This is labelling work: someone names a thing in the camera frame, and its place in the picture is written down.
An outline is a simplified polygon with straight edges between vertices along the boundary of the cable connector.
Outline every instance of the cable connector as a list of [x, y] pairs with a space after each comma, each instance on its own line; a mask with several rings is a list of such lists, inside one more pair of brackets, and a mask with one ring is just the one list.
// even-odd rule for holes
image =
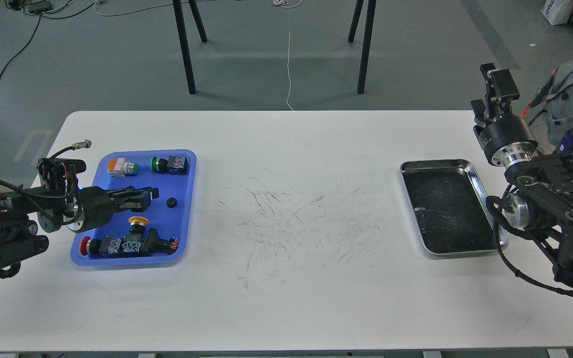
[[73, 150], [82, 149], [82, 148], [89, 148], [92, 146], [92, 142], [90, 140], [79, 141], [72, 145]]

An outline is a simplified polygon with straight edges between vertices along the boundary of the concrete floor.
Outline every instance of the concrete floor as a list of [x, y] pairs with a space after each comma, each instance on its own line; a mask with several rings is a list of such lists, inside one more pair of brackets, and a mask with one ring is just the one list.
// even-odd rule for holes
[[[120, 13], [168, 2], [107, 0], [98, 10]], [[79, 0], [56, 16], [90, 3]], [[303, 0], [289, 11], [270, 0], [199, 3], [209, 42], [200, 42], [187, 16], [196, 95], [187, 91], [170, 6], [125, 16], [89, 9], [72, 18], [44, 18], [0, 84], [0, 179], [30, 185], [36, 159], [47, 154], [74, 111], [287, 110], [289, 16], [289, 102], [296, 110], [469, 109], [471, 99], [484, 95], [479, 65], [487, 62], [512, 70], [522, 93], [514, 108], [521, 109], [550, 70], [573, 57], [573, 29], [550, 26], [540, 14], [541, 0], [381, 0], [366, 93], [357, 95], [363, 19], [359, 40], [346, 42], [354, 4]], [[37, 20], [0, 1], [0, 70]], [[139, 140], [137, 128], [125, 140]], [[528, 350], [498, 354], [532, 357]], [[494, 357], [491, 351], [473, 356]]]

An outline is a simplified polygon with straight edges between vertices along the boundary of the stainless steel tray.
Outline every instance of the stainless steel tray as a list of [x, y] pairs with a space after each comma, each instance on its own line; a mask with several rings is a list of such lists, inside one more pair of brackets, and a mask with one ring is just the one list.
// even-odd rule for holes
[[[423, 247], [435, 256], [495, 252], [486, 192], [475, 166], [464, 159], [405, 162], [400, 167]], [[499, 229], [501, 246], [507, 236]]]

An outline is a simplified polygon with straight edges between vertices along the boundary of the black table leg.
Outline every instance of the black table leg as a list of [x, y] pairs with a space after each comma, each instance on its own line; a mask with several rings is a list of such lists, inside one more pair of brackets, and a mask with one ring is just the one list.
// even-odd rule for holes
[[357, 23], [360, 22], [360, 14], [362, 14], [362, 7], [364, 7], [364, 0], [357, 0], [355, 3], [355, 12], [353, 12], [353, 22], [351, 22], [351, 30], [348, 32], [348, 42], [352, 43], [355, 39], [355, 31], [357, 30]]
[[196, 83], [193, 80], [193, 69], [191, 68], [191, 57], [189, 56], [189, 44], [187, 43], [187, 32], [185, 30], [185, 19], [183, 19], [183, 9], [180, 0], [172, 0], [174, 15], [176, 16], [176, 26], [178, 28], [178, 38], [180, 39], [180, 50], [183, 53], [183, 64], [185, 66], [185, 76], [187, 76], [187, 87], [189, 94], [196, 94]]
[[373, 35], [373, 22], [375, 21], [375, 2], [368, 0], [366, 9], [366, 29], [364, 30], [364, 45], [362, 47], [362, 61], [360, 63], [360, 77], [357, 81], [357, 94], [364, 94], [366, 85], [366, 69], [368, 68], [368, 56], [371, 52], [371, 36]]
[[196, 22], [196, 27], [198, 27], [200, 40], [202, 42], [207, 42], [207, 34], [205, 34], [205, 27], [202, 25], [202, 19], [200, 18], [200, 13], [198, 12], [196, 0], [189, 0], [189, 7], [191, 7], [191, 13], [193, 14], [193, 20]]

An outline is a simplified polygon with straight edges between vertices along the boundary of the white table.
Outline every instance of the white table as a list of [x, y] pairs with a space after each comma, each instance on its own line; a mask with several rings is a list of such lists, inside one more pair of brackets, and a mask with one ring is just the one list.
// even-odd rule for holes
[[[573, 347], [573, 299], [497, 255], [422, 251], [401, 163], [463, 158], [505, 188], [472, 126], [469, 111], [73, 113], [50, 152], [93, 142], [69, 154], [81, 186], [110, 152], [196, 153], [188, 247], [164, 268], [97, 269], [71, 262], [73, 233], [49, 234], [0, 279], [0, 352]], [[552, 282], [531, 243], [506, 253]]]

